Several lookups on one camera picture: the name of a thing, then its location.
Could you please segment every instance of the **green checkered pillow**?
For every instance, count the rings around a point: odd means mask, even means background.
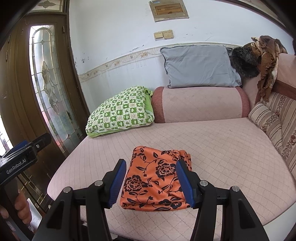
[[[99,135],[147,126],[154,121],[152,91],[143,86],[126,89],[101,104],[89,117],[86,133]]]

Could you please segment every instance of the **sofa backrest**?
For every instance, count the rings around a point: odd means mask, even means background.
[[[158,87],[151,99],[155,123],[247,117],[247,95],[240,87]]]

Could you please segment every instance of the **pillow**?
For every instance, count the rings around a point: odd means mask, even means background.
[[[281,152],[283,146],[282,124],[279,116],[259,102],[249,113],[249,119],[263,130],[275,148]]]
[[[164,47],[160,52],[165,58],[164,65],[170,78],[169,88],[237,87],[242,84],[223,46]]]
[[[126,89],[102,103],[90,115],[85,131],[91,138],[150,125],[154,121],[152,91],[143,86]]]

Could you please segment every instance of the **gray pillow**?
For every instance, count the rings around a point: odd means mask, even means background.
[[[164,47],[160,52],[165,58],[165,69],[170,78],[169,88],[236,87],[242,84],[223,46]]]

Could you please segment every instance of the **light switch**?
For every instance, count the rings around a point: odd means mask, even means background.
[[[155,40],[162,39],[163,38],[163,33],[162,32],[154,33],[154,38],[155,38]]]
[[[163,37],[164,39],[173,39],[174,38],[173,31],[172,30],[163,31]]]

